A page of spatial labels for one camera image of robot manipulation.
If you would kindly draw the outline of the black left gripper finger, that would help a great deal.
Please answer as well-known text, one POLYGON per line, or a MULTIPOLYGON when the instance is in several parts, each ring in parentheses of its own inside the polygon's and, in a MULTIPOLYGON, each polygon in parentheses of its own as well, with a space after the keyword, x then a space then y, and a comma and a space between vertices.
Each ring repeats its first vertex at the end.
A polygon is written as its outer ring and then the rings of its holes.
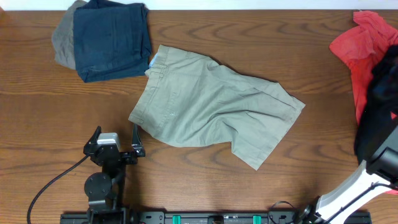
POLYGON ((92 147, 94 145, 97 145, 97 140, 100 136, 100 134, 102 133, 101 130, 101 126, 97 126, 96 130, 94 131, 92 137, 90 137, 89 141, 88 141, 88 146, 92 147))
POLYGON ((142 152, 143 151, 143 144, 139 135, 139 128, 137 124, 134 124, 132 130, 132 143, 131 146, 134 152, 142 152))

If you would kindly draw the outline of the khaki shorts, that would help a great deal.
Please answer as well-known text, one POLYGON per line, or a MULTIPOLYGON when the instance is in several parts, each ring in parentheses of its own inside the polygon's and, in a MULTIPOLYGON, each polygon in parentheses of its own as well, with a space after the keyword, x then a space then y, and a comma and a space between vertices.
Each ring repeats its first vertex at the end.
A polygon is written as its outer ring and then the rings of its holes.
POLYGON ((231 143, 258 169, 304 104, 277 82, 241 75, 212 58, 161 45, 129 120, 173 147, 231 143))

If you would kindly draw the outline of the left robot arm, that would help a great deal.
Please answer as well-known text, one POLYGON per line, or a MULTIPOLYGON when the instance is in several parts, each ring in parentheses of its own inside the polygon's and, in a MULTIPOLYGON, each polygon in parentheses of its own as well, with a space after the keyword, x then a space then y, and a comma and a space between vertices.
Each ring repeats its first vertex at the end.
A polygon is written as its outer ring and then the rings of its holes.
POLYGON ((101 172, 90 175, 85 182, 89 205, 86 223, 139 223, 137 213, 123 205, 126 166, 146 156, 137 125, 133 126, 131 146, 130 151, 121 152, 118 134, 103 133, 99 126, 85 144, 83 153, 101 167, 101 172))

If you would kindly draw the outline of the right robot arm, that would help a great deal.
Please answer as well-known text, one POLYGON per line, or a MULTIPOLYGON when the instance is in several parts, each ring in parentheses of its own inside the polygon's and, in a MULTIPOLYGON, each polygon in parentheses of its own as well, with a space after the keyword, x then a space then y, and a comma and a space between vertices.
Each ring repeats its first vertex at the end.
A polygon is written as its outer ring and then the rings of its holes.
POLYGON ((358 168, 336 189, 309 205, 295 223, 342 224, 373 198, 397 190, 397 125, 380 131, 364 148, 358 168))

